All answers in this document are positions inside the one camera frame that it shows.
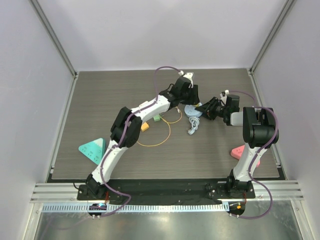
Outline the pink triangular power socket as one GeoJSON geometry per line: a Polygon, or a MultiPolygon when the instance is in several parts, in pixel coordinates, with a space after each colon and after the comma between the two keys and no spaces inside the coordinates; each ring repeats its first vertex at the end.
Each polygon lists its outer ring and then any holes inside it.
{"type": "Polygon", "coordinates": [[[230,155],[239,161],[243,154],[244,149],[245,149],[245,145],[235,147],[231,150],[230,155]]]}

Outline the green cube plug adapter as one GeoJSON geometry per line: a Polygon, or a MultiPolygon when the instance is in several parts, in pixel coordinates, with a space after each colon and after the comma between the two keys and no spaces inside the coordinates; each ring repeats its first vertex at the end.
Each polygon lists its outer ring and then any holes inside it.
{"type": "Polygon", "coordinates": [[[156,116],[153,117],[153,121],[154,122],[159,122],[159,121],[163,121],[163,117],[160,114],[157,114],[156,116]]]}

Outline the yellow connector block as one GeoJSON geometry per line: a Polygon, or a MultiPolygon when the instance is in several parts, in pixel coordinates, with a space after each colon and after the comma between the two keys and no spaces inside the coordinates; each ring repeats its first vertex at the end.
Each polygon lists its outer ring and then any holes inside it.
{"type": "Polygon", "coordinates": [[[141,128],[140,130],[142,132],[145,132],[146,130],[148,130],[150,128],[149,124],[147,122],[144,122],[142,125],[141,125],[141,128]]]}

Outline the light blue cable holder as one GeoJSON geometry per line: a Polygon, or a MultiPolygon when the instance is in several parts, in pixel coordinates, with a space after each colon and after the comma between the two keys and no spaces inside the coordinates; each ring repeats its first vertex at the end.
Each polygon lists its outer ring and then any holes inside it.
{"type": "Polygon", "coordinates": [[[197,105],[185,105],[184,107],[184,113],[188,117],[188,121],[191,125],[188,130],[189,135],[193,135],[200,125],[200,117],[203,113],[196,110],[196,108],[200,106],[202,106],[201,102],[197,105]]]}

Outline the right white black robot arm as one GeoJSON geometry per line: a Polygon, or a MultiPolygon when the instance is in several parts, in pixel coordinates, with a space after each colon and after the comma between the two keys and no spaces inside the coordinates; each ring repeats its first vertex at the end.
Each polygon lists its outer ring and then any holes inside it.
{"type": "Polygon", "coordinates": [[[254,198],[253,173],[262,155],[279,139],[279,128],[273,109],[250,106],[240,110],[240,97],[226,92],[221,93],[220,99],[213,97],[195,109],[208,120],[213,121],[220,117],[228,126],[241,126],[245,142],[242,155],[226,178],[226,183],[208,185],[210,197],[254,198]]]}

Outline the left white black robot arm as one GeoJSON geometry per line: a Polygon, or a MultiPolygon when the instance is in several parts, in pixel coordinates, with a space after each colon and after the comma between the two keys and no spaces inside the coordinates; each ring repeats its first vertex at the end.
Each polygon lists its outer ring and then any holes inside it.
{"type": "Polygon", "coordinates": [[[180,104],[197,105],[200,102],[198,85],[194,84],[193,75],[193,72],[187,72],[179,76],[171,88],[161,91],[154,99],[138,107],[121,108],[110,129],[110,141],[106,152],[85,181],[90,196],[100,200],[106,195],[105,183],[110,180],[111,173],[124,152],[138,141],[145,122],[180,104]]]}

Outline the teal triangular power socket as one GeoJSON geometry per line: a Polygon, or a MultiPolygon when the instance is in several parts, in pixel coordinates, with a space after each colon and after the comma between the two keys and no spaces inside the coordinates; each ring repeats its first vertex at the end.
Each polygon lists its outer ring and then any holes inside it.
{"type": "Polygon", "coordinates": [[[106,140],[98,138],[93,141],[82,144],[78,150],[96,165],[99,165],[106,152],[106,140]]]}

